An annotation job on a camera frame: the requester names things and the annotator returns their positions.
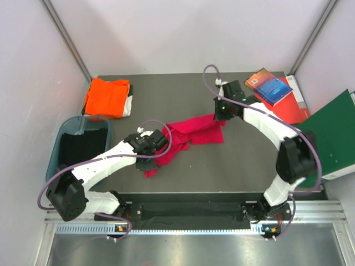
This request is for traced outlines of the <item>red t shirt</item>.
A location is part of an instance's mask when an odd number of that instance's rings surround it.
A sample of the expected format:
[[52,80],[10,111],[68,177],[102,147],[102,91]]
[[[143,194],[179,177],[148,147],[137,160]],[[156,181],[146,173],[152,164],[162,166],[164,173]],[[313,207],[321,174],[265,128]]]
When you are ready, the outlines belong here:
[[214,120],[213,114],[167,124],[162,132],[168,139],[171,133],[173,143],[164,156],[155,159],[156,165],[158,167],[168,165],[180,151],[188,150],[189,145],[224,143],[222,133],[224,126],[226,121]]

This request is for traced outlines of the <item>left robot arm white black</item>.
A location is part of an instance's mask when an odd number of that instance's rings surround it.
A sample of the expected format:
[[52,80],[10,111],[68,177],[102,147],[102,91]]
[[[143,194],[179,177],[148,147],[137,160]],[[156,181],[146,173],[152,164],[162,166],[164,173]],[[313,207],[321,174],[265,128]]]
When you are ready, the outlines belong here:
[[46,197],[62,220],[69,222],[83,213],[104,213],[116,220],[123,218],[126,207],[120,203],[116,192],[90,189],[114,172],[136,164],[136,155],[153,155],[159,149],[159,133],[155,130],[131,134],[90,163],[61,173],[48,186]]

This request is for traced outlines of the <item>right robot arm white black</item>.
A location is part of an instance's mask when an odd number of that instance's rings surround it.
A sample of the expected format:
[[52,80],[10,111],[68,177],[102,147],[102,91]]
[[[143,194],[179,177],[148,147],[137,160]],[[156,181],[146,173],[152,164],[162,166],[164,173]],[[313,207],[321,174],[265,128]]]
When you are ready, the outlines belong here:
[[276,121],[276,115],[257,97],[242,99],[247,107],[220,97],[215,97],[214,102],[215,120],[226,121],[238,116],[257,128],[278,150],[276,177],[257,200],[256,206],[245,211],[246,218],[251,218],[253,223],[272,219],[295,188],[317,169],[314,154],[307,142],[295,130]]

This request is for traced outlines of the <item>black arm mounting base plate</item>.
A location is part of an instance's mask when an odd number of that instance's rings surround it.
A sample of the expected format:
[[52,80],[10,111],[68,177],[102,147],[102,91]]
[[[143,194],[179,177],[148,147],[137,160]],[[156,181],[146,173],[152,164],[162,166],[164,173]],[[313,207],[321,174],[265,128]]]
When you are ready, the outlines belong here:
[[288,203],[266,207],[260,192],[122,193],[114,216],[136,230],[248,229],[252,222],[286,224]]

